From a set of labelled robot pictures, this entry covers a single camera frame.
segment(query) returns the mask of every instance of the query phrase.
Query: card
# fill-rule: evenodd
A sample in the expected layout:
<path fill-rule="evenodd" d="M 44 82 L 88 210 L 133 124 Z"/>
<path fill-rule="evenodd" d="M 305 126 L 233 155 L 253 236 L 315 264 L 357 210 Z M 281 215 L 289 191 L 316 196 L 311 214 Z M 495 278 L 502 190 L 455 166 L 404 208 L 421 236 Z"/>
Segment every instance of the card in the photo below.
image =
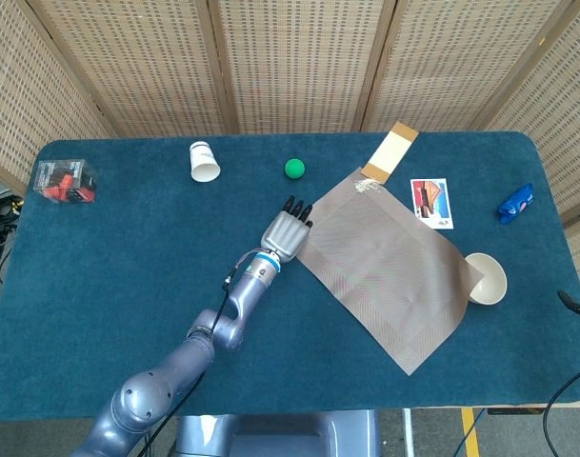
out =
<path fill-rule="evenodd" d="M 446 178 L 410 179 L 414 214 L 432 229 L 452 229 Z"/>

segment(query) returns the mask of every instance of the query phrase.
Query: wall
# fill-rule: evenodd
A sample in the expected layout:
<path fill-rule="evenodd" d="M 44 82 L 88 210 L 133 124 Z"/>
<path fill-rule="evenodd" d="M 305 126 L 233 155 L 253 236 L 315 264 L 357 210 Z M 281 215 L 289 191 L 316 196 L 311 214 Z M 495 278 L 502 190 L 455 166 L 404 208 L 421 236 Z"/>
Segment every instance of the wall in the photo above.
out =
<path fill-rule="evenodd" d="M 23 192 L 37 152 L 58 138 L 113 134 L 26 14 L 0 0 L 0 181 Z"/>
<path fill-rule="evenodd" d="M 33 0 L 128 136 L 466 129 L 567 3 Z"/>

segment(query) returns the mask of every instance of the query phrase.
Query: gray floor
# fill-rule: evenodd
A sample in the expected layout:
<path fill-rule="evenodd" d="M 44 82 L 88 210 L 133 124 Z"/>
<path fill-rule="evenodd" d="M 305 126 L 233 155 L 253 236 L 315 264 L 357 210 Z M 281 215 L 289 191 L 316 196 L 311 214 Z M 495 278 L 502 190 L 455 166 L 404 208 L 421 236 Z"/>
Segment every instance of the gray floor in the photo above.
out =
<path fill-rule="evenodd" d="M 417 457 L 451 457 L 463 437 L 459 409 L 416 409 L 412 412 L 412 422 Z M 404 457 L 402 412 L 381 410 L 380 424 L 383 456 Z M 0 423 L 0 457 L 69 455 L 84 439 L 89 427 L 90 420 L 85 419 Z M 175 421 L 170 421 L 154 444 L 154 455 L 167 456 L 175 430 Z M 476 433 L 483 457 L 551 455 L 541 430 L 541 416 L 485 415 Z M 553 410 L 550 435 L 559 455 L 580 456 L 580 409 Z"/>

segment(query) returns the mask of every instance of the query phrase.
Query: white paper cup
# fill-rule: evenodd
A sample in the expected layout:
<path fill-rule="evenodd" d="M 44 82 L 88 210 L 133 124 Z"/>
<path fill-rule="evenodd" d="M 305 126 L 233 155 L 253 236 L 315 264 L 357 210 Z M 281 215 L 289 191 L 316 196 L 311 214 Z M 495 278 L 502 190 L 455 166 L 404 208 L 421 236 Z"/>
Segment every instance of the white paper cup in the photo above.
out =
<path fill-rule="evenodd" d="M 220 174 L 220 166 L 217 165 L 210 145 L 205 141 L 197 141 L 190 145 L 190 175 L 194 181 L 208 183 Z"/>

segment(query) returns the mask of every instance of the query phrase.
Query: table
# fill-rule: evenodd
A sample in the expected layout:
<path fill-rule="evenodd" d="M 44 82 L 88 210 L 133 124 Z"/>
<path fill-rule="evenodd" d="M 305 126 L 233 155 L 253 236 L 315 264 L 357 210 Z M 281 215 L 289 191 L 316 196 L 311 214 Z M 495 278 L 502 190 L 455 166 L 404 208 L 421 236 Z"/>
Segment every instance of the table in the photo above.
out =
<path fill-rule="evenodd" d="M 0 420 L 91 417 L 135 372 L 217 308 L 229 267 L 288 195 L 315 201 L 382 133 L 56 141 L 40 159 L 86 158 L 94 204 L 30 191 L 0 300 Z M 222 168 L 190 179 L 188 146 L 210 142 Z M 283 175 L 302 158 L 300 180 Z M 181 413 L 547 402 L 580 370 L 580 283 L 536 148 L 517 132 L 421 133 L 386 187 L 411 208 L 410 179 L 446 177 L 464 254 L 503 265 L 508 294 L 469 305 L 459 328 L 410 377 L 298 261 L 284 266 L 237 353 L 218 351 Z M 527 182 L 535 201 L 508 226 L 499 203 Z M 580 383 L 563 402 L 580 400 Z"/>

